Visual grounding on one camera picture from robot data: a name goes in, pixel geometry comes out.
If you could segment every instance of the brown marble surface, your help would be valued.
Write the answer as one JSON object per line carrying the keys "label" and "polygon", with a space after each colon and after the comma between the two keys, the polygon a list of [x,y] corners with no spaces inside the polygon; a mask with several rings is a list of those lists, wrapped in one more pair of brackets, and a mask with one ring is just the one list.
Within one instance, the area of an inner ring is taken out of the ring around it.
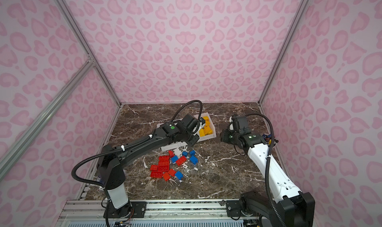
{"label": "brown marble surface", "polygon": [[[140,104],[124,105],[117,124],[114,127],[109,143],[121,145],[149,134],[157,124],[172,118],[181,104]],[[178,117],[186,113],[192,115],[199,111],[198,104],[191,104],[182,110]],[[255,190],[265,195],[264,179],[248,156],[241,156],[232,145],[222,143],[219,133],[227,127],[229,117],[234,114],[258,112],[256,103],[215,103],[203,104],[203,113],[208,112],[215,125],[217,137],[197,143],[193,149],[199,160],[196,166],[190,161],[178,167],[170,168],[183,173],[182,181],[172,178],[150,178],[150,166],[158,163],[158,157],[167,155],[161,149],[138,158],[125,167],[125,188],[132,200],[142,199],[198,199],[198,198],[239,198],[240,193]],[[249,117],[249,126],[258,132],[267,133],[262,118]],[[91,186],[86,200],[102,200],[103,191]]]}

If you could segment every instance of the pink wall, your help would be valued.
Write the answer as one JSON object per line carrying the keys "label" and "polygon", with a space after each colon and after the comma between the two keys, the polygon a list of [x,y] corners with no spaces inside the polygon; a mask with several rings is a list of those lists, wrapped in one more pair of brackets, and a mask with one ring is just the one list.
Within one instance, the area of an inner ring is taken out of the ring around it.
{"label": "pink wall", "polygon": [[0,159],[87,58],[52,0],[0,0]]}
{"label": "pink wall", "polygon": [[382,225],[382,0],[314,0],[266,98],[321,227]]}
{"label": "pink wall", "polygon": [[66,0],[123,102],[257,101],[300,0]]}
{"label": "pink wall", "polygon": [[[79,190],[72,168],[99,150],[116,109],[91,70],[0,183],[1,226],[55,223]],[[87,171],[83,166],[77,173],[84,177]]]}

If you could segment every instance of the black cable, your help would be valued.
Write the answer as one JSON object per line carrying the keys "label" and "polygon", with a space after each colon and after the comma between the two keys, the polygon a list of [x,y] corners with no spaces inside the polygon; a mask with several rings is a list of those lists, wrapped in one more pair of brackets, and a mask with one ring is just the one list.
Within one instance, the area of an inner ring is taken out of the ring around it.
{"label": "black cable", "polygon": [[259,216],[259,219],[257,220],[257,225],[259,225],[260,227],[262,227],[262,215]]}
{"label": "black cable", "polygon": [[108,218],[108,216],[107,216],[108,211],[109,211],[109,205],[110,205],[110,200],[107,200],[106,210],[105,210],[105,221],[106,221],[106,226],[107,226],[107,227],[110,227],[110,224],[109,224],[109,218]]}
{"label": "black cable", "polygon": [[257,116],[261,116],[262,118],[264,118],[268,125],[269,125],[269,129],[270,129],[270,134],[271,134],[271,141],[270,141],[270,145],[269,145],[269,148],[268,148],[268,155],[267,155],[267,163],[265,165],[265,191],[267,193],[267,196],[268,196],[268,201],[269,201],[269,204],[270,206],[272,206],[272,209],[276,215],[276,218],[279,220],[279,223],[282,227],[286,227],[285,223],[284,223],[284,220],[281,218],[281,215],[279,214],[279,212],[277,211],[277,208],[276,208],[276,205],[272,199],[272,193],[270,192],[270,187],[269,187],[269,166],[270,166],[270,157],[271,157],[271,154],[272,154],[272,149],[273,149],[273,146],[275,145],[275,135],[274,135],[274,132],[273,132],[273,126],[272,126],[272,123],[270,122],[270,120],[263,114],[261,113],[249,113],[249,114],[246,114],[245,116],[251,116],[251,115],[257,115]]}
{"label": "black cable", "polygon": [[189,101],[188,103],[186,103],[185,105],[181,106],[177,112],[175,113],[175,115],[172,117],[171,121],[174,121],[176,116],[178,115],[178,113],[187,105],[190,105],[190,104],[193,104],[195,102],[198,102],[200,104],[200,110],[199,110],[199,116],[198,116],[198,121],[200,119],[200,116],[202,115],[202,110],[203,110],[203,104],[200,100],[192,100],[192,101]]}
{"label": "black cable", "polygon": [[[233,210],[240,210],[240,211],[239,211],[239,217],[238,217],[237,219],[234,219],[234,218],[232,217],[232,215],[231,215],[231,212],[232,212]],[[232,220],[239,220],[239,219],[240,219],[240,215],[241,215],[241,208],[238,208],[238,209],[231,209],[231,210],[230,210],[230,217],[231,217]]]}
{"label": "black cable", "polygon": [[[128,146],[125,147],[125,150],[128,149],[128,148],[133,148],[137,145],[140,145],[142,143],[145,143],[146,141],[148,141],[150,139],[149,136],[147,136],[145,139],[141,140],[141,141],[137,141],[133,144],[130,144]],[[88,157],[86,158],[85,160],[82,160],[81,162],[79,162],[77,165],[75,165],[72,169],[72,172],[71,172],[71,176],[73,177],[73,179],[79,181],[79,182],[84,182],[84,183],[88,183],[88,184],[93,184],[93,185],[99,185],[101,186],[102,188],[104,188],[104,185],[101,183],[101,182],[98,182],[98,181],[94,181],[94,180],[88,180],[88,179],[84,179],[84,178],[81,178],[79,176],[77,176],[76,174],[76,171],[78,170],[78,168],[80,168],[83,164],[91,161],[91,160],[94,160],[96,158],[99,158],[99,157],[102,157],[102,156],[106,156],[106,155],[109,155],[109,154],[113,154],[113,153],[118,153],[118,152],[122,152],[123,149],[115,149],[115,150],[112,150],[112,151],[108,151],[108,152],[105,152],[105,153],[99,153],[97,155],[94,155],[94,156],[91,156],[91,157]]]}
{"label": "black cable", "polygon": [[103,205],[103,201],[106,199],[106,197],[105,198],[103,198],[103,200],[101,201],[101,206],[102,206],[102,208],[104,208],[104,209],[106,209],[106,207]]}
{"label": "black cable", "polygon": [[245,153],[242,154],[242,153],[238,152],[238,150],[236,150],[236,146],[235,146],[235,145],[233,145],[233,148],[235,148],[235,151],[236,151],[238,154],[240,154],[240,155],[242,155],[242,156],[245,156],[245,155],[246,155]]}

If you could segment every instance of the aluminum frame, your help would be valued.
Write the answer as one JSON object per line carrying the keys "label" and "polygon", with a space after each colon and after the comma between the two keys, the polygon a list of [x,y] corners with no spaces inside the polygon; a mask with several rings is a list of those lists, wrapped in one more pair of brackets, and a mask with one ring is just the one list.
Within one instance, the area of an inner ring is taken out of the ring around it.
{"label": "aluminum frame", "polygon": [[106,89],[109,91],[110,95],[113,97],[113,100],[117,103],[118,106],[121,105],[121,100],[119,99],[117,93],[113,89],[112,85],[110,84],[109,80],[107,79],[105,73],[103,72],[101,65],[99,64],[96,56],[93,54],[93,51],[90,48],[90,45],[88,41],[86,40],[84,34],[82,33],[81,29],[79,28],[79,25],[77,24],[76,20],[74,19],[68,4],[65,0],[54,0],[58,9],[60,10],[61,14],[64,16],[66,22],[68,23],[70,29],[73,31],[73,34],[76,36],[79,44],[84,49],[84,51],[87,53],[89,58],[92,58],[96,63],[96,70],[101,77],[101,80],[103,81],[104,85],[106,86]]}
{"label": "aluminum frame", "polygon": [[279,70],[279,68],[282,64],[282,60],[284,59],[285,54],[288,51],[290,44],[292,43],[293,37],[296,34],[296,32],[297,32],[297,30],[301,24],[301,21],[303,20],[303,17],[306,13],[306,10],[308,9],[311,2],[312,2],[312,0],[301,0],[300,5],[297,9],[297,12],[296,12],[296,14],[292,20],[292,23],[290,25],[289,30],[288,30],[288,33],[287,33],[287,35],[284,39],[284,42],[281,46],[280,52],[277,55],[276,62],[274,63],[274,65],[272,67],[272,70],[271,70],[270,75],[267,79],[267,82],[265,83],[265,87],[263,89],[263,92],[260,95],[260,98],[258,101],[259,106],[261,106],[263,101],[265,100],[265,97],[267,96],[267,93],[270,89],[270,86],[272,85],[272,82],[273,82],[273,80],[277,74],[277,71]]}
{"label": "aluminum frame", "polygon": [[[117,123],[117,120],[118,120],[119,115],[121,114],[122,108],[123,108],[123,105],[118,107],[117,110],[115,111],[115,114],[113,116],[112,122],[110,123],[110,125],[109,125],[109,127],[107,129],[107,132],[105,133],[105,136],[103,137],[103,140],[101,142],[100,147],[98,148],[97,153],[100,153],[102,147],[109,142],[110,135],[112,134],[112,132],[114,130],[114,126]],[[97,163],[97,159],[91,161],[90,167],[89,167],[88,172],[87,172],[87,174],[85,176],[85,179],[89,179],[89,180],[93,179],[93,177],[94,177],[94,175],[95,175],[95,173],[97,171],[97,168],[95,168],[96,163]],[[80,186],[79,190],[77,191],[75,200],[84,199],[86,197],[86,195],[83,195],[83,193],[85,191],[89,190],[89,184],[82,183],[82,182],[80,182],[80,183],[81,183],[81,186]]]}
{"label": "aluminum frame", "polygon": [[80,70],[70,79],[70,81],[61,89],[56,97],[46,106],[46,108],[36,117],[33,123],[10,148],[8,153],[0,161],[0,182],[6,174],[12,169],[13,165],[22,157],[29,145],[41,133],[46,124],[56,114],[60,107],[65,103],[78,84],[88,74],[90,69],[95,67],[93,59],[83,64]]}

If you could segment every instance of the blue lego brick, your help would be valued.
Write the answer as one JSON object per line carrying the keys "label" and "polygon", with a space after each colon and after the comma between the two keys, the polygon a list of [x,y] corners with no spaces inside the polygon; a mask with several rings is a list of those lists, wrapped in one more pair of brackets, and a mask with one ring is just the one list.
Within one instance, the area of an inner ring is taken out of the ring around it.
{"label": "blue lego brick", "polygon": [[183,178],[183,174],[178,171],[175,173],[175,177],[177,177],[179,180],[181,180]]}
{"label": "blue lego brick", "polygon": [[173,156],[171,158],[171,162],[174,164],[179,158],[177,156]]}
{"label": "blue lego brick", "polygon": [[190,158],[190,161],[191,161],[192,164],[194,164],[194,165],[196,165],[196,163],[199,162],[198,159],[197,159],[195,156],[192,156],[192,157]]}

